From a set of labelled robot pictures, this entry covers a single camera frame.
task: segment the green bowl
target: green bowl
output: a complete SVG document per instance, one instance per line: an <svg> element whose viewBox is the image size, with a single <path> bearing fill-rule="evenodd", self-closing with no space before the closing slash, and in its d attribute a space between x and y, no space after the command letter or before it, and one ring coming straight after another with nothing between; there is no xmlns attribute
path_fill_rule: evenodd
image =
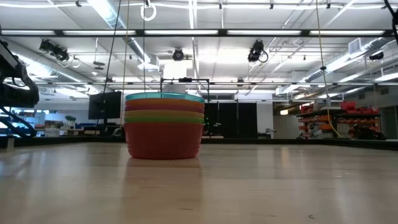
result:
<svg viewBox="0 0 398 224"><path fill-rule="evenodd" d="M174 123L194 123L203 124L204 119L201 118L188 118L188 117L173 117L173 116L138 116L124 118L125 123L136 122L174 122Z"/></svg>

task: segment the black curtain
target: black curtain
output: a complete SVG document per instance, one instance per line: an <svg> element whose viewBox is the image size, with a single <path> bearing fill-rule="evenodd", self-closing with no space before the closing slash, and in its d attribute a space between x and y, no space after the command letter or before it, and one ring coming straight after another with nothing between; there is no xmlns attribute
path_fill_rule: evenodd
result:
<svg viewBox="0 0 398 224"><path fill-rule="evenodd" d="M236 110L236 103L220 103L221 133L224 138L236 138L238 136Z"/></svg>
<svg viewBox="0 0 398 224"><path fill-rule="evenodd" d="M239 137L257 138L257 103L239 104Z"/></svg>

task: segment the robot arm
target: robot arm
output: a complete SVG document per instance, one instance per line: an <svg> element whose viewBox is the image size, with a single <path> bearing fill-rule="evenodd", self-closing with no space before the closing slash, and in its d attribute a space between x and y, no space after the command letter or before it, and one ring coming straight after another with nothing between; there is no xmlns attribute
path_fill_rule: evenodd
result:
<svg viewBox="0 0 398 224"><path fill-rule="evenodd" d="M13 81L15 78L20 78L25 86L27 86L29 89L26 90L5 84L4 80L9 77L11 77ZM16 129L10 122L5 120L5 118L0 118L0 122L4 123L20 137L34 137L36 135L35 129L23 119L20 119L16 115L6 111L4 107L9 106L33 108L38 102L39 89L37 85L29 78L25 65L21 64L7 48L6 43L0 40L0 110L26 125L30 130L30 135L27 136L23 133L20 133L18 129Z"/></svg>

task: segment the red bowl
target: red bowl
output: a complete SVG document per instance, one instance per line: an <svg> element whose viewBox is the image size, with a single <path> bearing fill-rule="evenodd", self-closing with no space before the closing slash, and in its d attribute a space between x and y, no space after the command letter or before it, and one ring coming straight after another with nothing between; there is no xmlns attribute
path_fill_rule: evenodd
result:
<svg viewBox="0 0 398 224"><path fill-rule="evenodd" d="M137 159L188 159L200 148L203 124L126 123L129 153Z"/></svg>
<svg viewBox="0 0 398 224"><path fill-rule="evenodd" d="M132 110L178 110L204 113L205 110L193 106L166 105L166 104L149 104L149 105L132 105L126 106L126 111Z"/></svg>

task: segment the yellow cable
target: yellow cable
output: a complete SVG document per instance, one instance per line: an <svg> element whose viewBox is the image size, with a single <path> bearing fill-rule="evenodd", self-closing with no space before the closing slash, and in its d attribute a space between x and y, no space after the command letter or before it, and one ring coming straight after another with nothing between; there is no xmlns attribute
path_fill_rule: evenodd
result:
<svg viewBox="0 0 398 224"><path fill-rule="evenodd" d="M129 38L129 16L130 16L130 0L128 0L127 7L127 27L126 27L126 44L124 46L124 68L123 68L123 87L122 87L122 102L121 102L121 110L120 110L120 129L122 129L123 125L123 111L124 111L124 81L126 80L126 65L127 65L127 43Z"/></svg>
<svg viewBox="0 0 398 224"><path fill-rule="evenodd" d="M321 27L320 27L320 22L319 22L319 11L318 11L318 0L316 2L317 4L317 22L318 22L318 31L319 31L319 46L320 46L320 50L321 50L321 61L322 61L322 67L324 67L325 65L323 64L323 52L322 52L322 38L321 38ZM325 71L322 70L323 73L323 81L325 82L325 86L326 86L326 76L325 76ZM330 121L330 112L329 112L329 104L327 103L327 99L329 98L329 91L328 91L328 87L326 86L326 109L328 110L328 121L329 121L329 125L331 126L331 128L333 129L333 131L341 138L344 138L341 134L339 134L335 127L333 127L332 122Z"/></svg>

